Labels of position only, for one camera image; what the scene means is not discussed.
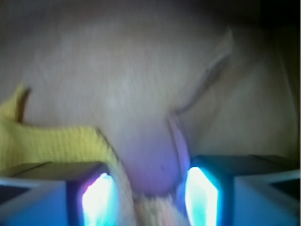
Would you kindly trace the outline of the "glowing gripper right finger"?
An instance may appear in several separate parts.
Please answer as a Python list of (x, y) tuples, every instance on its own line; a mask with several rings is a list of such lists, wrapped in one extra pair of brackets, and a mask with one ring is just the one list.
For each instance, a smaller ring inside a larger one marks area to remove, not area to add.
[(184, 182), (192, 226), (298, 226), (301, 170), (277, 155), (199, 155)]

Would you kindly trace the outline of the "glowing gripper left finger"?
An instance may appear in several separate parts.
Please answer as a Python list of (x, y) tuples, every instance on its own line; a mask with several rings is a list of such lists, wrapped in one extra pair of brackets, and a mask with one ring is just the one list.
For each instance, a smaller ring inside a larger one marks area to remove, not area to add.
[(3, 226), (115, 226), (118, 213), (105, 163), (24, 163), (0, 172)]

